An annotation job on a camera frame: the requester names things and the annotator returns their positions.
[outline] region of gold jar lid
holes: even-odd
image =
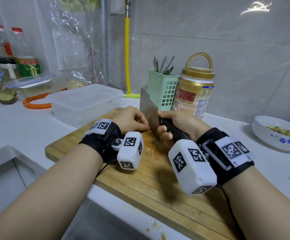
[[[190,62],[197,56],[206,57],[209,63],[209,68],[190,66]],[[212,80],[215,77],[215,73],[213,73],[213,61],[207,53],[204,52],[196,53],[189,58],[189,60],[186,63],[185,69],[182,70],[182,74],[197,79]]]

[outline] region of green knife handle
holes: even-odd
[[[167,132],[172,133],[173,135],[173,142],[179,141],[181,139],[190,140],[191,138],[186,134],[185,132],[178,129],[171,119],[163,119],[160,116],[159,119],[159,125],[165,125],[167,128]]]

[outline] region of person's left hand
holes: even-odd
[[[122,135],[130,131],[147,131],[149,129],[149,124],[143,113],[133,106],[123,108],[112,119],[112,122],[118,125]]]

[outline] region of white plate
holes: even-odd
[[[255,135],[267,145],[282,151],[290,151],[290,137],[277,133],[267,126],[279,126],[290,131],[290,122],[270,116],[256,116],[251,124]]]

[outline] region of finger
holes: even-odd
[[[147,131],[149,130],[149,126],[142,124],[142,123],[138,123],[135,121],[135,131]]]
[[[142,124],[149,126],[144,114],[136,108],[134,108],[134,118],[135,120],[139,120]]]
[[[157,128],[157,132],[163,134],[164,132],[167,132],[167,127],[165,125],[161,125]]]
[[[164,132],[163,134],[161,134],[161,138],[163,140],[170,141],[173,139],[173,135],[172,135],[172,133]]]
[[[162,118],[173,119],[174,117],[177,116],[179,112],[178,110],[166,110],[166,111],[159,110],[157,113]]]
[[[165,140],[165,141],[164,141],[164,145],[165,145],[167,148],[172,148],[173,145],[175,145],[175,143],[174,143],[172,140]]]

